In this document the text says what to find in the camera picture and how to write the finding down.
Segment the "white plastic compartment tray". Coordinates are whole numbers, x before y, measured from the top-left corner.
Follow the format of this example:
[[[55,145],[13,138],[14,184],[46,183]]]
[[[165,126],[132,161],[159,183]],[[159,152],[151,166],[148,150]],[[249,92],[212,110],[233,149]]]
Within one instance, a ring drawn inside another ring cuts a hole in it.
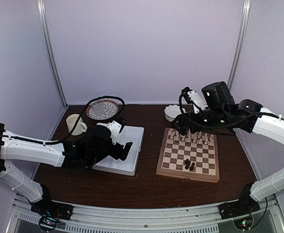
[[[118,154],[111,154],[92,166],[94,170],[115,174],[134,176],[136,172],[139,153],[144,136],[144,128],[124,126],[113,121],[112,123],[98,123],[108,128],[111,132],[112,142],[119,150]]]

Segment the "dark chess piece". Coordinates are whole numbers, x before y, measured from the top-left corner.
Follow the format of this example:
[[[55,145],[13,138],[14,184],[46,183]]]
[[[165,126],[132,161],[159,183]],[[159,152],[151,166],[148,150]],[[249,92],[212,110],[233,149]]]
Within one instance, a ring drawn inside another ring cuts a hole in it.
[[[188,159],[185,160],[184,164],[185,164],[185,169],[189,169],[190,161]]]

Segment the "dark pawn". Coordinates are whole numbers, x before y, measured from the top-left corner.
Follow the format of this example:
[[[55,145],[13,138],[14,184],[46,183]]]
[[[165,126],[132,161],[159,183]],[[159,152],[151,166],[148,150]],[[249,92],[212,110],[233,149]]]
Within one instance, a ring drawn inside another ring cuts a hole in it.
[[[194,170],[194,167],[195,167],[195,163],[193,163],[190,167],[190,170],[193,171]]]

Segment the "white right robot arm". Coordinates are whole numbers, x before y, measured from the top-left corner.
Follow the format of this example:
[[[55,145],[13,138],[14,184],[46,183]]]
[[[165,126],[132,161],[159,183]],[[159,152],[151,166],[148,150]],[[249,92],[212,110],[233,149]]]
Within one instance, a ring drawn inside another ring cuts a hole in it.
[[[202,95],[185,87],[179,95],[182,101],[193,106],[192,111],[180,114],[173,121],[173,127],[182,135],[201,130],[240,129],[264,136],[284,145],[284,118],[262,104],[250,99],[235,103],[227,84],[223,81],[202,88]],[[284,168],[262,180],[248,184],[241,200],[235,204],[239,214],[246,214],[254,202],[284,190]]]

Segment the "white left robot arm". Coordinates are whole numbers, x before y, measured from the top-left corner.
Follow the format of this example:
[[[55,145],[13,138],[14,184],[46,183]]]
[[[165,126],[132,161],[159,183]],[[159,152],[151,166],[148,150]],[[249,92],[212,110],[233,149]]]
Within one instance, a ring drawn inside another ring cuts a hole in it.
[[[108,156],[125,161],[132,142],[125,145],[117,142],[122,129],[122,125],[117,125],[114,131],[110,126],[97,125],[88,128],[76,141],[40,141],[6,131],[0,123],[0,179],[51,216],[56,212],[56,204],[51,201],[49,190],[24,175],[11,161],[24,160],[68,169],[91,169]]]

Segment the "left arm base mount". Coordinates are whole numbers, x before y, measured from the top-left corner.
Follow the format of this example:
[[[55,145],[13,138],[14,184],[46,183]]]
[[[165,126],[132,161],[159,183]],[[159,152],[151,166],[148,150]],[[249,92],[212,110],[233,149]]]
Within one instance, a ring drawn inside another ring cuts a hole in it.
[[[30,205],[31,211],[56,220],[70,220],[73,211],[73,206],[70,204],[54,202],[48,189],[43,189],[40,201],[30,202]]]

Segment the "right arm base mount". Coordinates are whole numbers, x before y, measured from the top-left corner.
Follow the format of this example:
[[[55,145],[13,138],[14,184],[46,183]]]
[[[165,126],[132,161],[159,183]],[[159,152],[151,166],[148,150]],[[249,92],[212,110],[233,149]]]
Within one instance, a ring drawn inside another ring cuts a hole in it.
[[[259,203],[250,197],[253,184],[254,182],[251,182],[244,186],[238,200],[224,202],[218,206],[221,219],[234,218],[260,210]]]

